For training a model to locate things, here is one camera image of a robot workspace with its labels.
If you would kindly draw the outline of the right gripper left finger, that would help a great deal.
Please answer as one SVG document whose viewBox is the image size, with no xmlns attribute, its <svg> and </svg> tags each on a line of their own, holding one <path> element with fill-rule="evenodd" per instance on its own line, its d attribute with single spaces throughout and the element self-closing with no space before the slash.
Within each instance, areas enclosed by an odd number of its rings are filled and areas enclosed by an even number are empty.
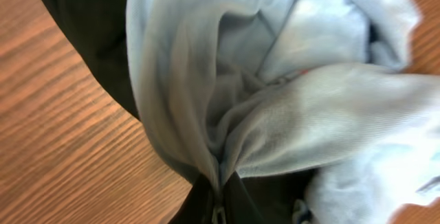
<svg viewBox="0 0 440 224">
<path fill-rule="evenodd" d="M 168 224 L 212 224 L 215 195 L 209 180 L 199 175 L 180 209 Z"/>
</svg>

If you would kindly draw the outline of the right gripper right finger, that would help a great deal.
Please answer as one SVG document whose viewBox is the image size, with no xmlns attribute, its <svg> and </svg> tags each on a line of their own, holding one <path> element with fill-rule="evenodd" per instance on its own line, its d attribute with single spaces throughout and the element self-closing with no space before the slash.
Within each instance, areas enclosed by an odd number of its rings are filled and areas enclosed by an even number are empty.
<svg viewBox="0 0 440 224">
<path fill-rule="evenodd" d="M 234 172 L 223 187 L 223 208 L 227 224 L 264 224 L 258 204 L 263 184 L 257 179 L 242 179 Z"/>
</svg>

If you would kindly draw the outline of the light blue printed t-shirt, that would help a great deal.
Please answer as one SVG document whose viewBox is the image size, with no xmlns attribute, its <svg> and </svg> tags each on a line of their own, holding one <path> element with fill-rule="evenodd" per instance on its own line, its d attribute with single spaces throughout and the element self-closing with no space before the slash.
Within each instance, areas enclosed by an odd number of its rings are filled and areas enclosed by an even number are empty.
<svg viewBox="0 0 440 224">
<path fill-rule="evenodd" d="M 217 199 L 314 169 L 314 223 L 439 197 L 439 78 L 407 74 L 413 0 L 127 0 L 129 74 L 159 156 Z"/>
</svg>

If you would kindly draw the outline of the black Nike garment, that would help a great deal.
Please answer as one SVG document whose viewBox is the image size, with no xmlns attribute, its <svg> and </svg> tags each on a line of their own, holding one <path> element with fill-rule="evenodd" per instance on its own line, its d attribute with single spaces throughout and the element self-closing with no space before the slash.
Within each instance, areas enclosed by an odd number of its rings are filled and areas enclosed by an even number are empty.
<svg viewBox="0 0 440 224">
<path fill-rule="evenodd" d="M 102 88 L 137 117 L 127 59 L 127 0 L 42 2 Z"/>
</svg>

